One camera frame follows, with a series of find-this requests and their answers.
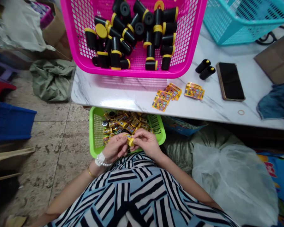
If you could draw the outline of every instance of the smartphone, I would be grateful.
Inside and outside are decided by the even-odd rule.
[[[219,62],[216,65],[224,100],[244,101],[245,96],[241,85],[237,65]]]

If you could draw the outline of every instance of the woman's right hand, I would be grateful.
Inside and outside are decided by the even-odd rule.
[[[138,129],[133,135],[133,143],[135,146],[130,148],[133,152],[139,147],[141,147],[144,152],[153,160],[156,160],[159,156],[163,154],[161,151],[156,135],[146,131],[145,129]]]

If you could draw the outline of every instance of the denim cloth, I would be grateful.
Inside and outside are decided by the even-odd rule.
[[[261,119],[284,119],[284,84],[273,85],[272,90],[258,103]]]

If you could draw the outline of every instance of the green plastic basket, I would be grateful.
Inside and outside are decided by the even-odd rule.
[[[115,111],[111,109],[102,109],[98,107],[92,107],[89,113],[89,145],[90,152],[93,158],[97,158],[97,155],[101,153],[105,146],[103,146],[103,134],[104,127],[102,121],[104,121],[103,114],[106,112]],[[147,123],[154,128],[155,135],[159,145],[163,144],[166,139],[164,126],[160,115],[149,114],[147,116]]]

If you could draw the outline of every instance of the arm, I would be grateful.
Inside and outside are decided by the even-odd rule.
[[[133,141],[135,146],[131,148],[131,151],[141,147],[145,153],[157,163],[159,167],[171,173],[188,194],[206,205],[222,210],[222,208],[194,179],[181,170],[168,156],[163,154],[155,134],[152,134],[144,129],[139,129],[136,131],[133,138],[135,138]]]
[[[123,135],[124,133],[118,134],[107,143],[102,152],[105,156],[105,163],[113,163],[117,158],[127,155],[127,137],[122,137]],[[60,214],[76,201],[90,182],[105,172],[106,167],[97,166],[95,160],[93,160],[88,169],[93,176],[85,169],[62,190],[47,208],[46,212],[39,216],[31,227],[44,226],[58,218]]]

